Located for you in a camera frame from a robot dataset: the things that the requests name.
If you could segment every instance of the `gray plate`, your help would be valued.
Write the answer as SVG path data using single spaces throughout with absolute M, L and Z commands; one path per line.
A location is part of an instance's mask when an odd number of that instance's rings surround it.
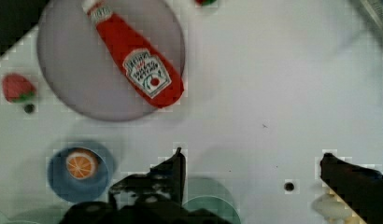
M 185 44 L 181 27 L 162 0 L 106 0 L 182 74 Z M 138 119 L 155 110 L 114 64 L 81 8 L 81 0 L 53 0 L 39 23 L 37 58 L 43 76 L 66 105 L 87 117 Z

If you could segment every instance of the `red ketchup bottle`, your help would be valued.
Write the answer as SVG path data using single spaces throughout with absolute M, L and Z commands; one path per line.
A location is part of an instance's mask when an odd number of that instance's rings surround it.
M 180 74 L 144 36 L 103 0 L 86 0 L 83 9 L 95 24 L 116 65 L 149 104 L 162 108 L 180 98 L 184 90 Z

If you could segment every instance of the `red strawberry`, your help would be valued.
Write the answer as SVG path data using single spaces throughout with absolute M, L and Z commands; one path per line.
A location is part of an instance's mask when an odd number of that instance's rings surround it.
M 6 100 L 11 103 L 19 103 L 32 99 L 35 96 L 36 88 L 25 77 L 11 73 L 2 79 L 3 94 Z

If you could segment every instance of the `green bowl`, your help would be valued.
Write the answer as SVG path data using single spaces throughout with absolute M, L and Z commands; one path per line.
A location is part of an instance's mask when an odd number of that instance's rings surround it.
M 205 208 L 209 212 L 214 213 L 223 219 L 226 219 L 232 224 L 241 224 L 240 217 L 235 209 L 229 203 L 217 197 L 197 197 L 184 203 L 183 207 L 190 212 Z

